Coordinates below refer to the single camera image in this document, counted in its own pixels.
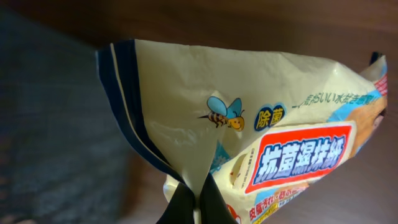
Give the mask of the yellow snack bag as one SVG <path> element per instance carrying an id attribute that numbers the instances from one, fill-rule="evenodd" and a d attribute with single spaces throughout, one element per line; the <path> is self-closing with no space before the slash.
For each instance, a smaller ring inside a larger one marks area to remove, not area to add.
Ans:
<path id="1" fill-rule="evenodd" d="M 165 173 L 200 194 L 208 173 L 237 223 L 261 223 L 361 150 L 387 108 L 387 62 L 356 73 L 336 61 L 168 44 L 111 43 L 96 52 L 118 126 Z"/>

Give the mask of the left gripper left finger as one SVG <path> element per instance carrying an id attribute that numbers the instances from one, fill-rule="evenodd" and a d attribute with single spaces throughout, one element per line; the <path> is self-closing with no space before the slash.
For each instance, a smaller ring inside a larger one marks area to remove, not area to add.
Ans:
<path id="1" fill-rule="evenodd" d="M 195 197 L 182 183 L 177 185 L 167 208 L 156 224 L 194 224 Z"/>

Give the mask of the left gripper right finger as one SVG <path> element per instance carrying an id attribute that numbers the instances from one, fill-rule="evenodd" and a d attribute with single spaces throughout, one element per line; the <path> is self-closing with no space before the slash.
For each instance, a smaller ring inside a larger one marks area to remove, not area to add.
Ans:
<path id="1" fill-rule="evenodd" d="M 199 199 L 202 224 L 237 224 L 210 173 L 206 177 Z"/>

